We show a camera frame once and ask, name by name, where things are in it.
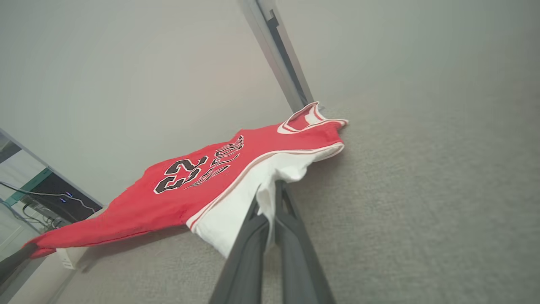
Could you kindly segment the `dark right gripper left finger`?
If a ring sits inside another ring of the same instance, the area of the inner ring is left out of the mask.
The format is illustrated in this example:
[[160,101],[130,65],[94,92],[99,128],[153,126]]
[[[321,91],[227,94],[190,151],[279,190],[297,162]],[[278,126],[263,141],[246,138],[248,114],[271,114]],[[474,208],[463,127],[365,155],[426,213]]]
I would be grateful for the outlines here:
[[251,202],[235,244],[216,283],[210,304],[260,304],[264,252],[270,231],[266,216]]

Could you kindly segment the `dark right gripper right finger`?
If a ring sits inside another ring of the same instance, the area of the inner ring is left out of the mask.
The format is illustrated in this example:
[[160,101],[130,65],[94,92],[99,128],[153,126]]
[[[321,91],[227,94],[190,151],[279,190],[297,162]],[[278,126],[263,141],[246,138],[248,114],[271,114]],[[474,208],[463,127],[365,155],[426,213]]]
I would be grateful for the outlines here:
[[281,250],[284,304],[335,304],[289,185],[277,181],[275,239]]

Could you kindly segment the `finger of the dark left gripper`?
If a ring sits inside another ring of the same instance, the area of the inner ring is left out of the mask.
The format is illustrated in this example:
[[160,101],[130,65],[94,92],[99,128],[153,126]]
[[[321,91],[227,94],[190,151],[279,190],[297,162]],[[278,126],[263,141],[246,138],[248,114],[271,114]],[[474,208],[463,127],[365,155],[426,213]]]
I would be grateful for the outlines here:
[[0,285],[3,285],[24,262],[38,250],[38,245],[29,243],[0,262]]

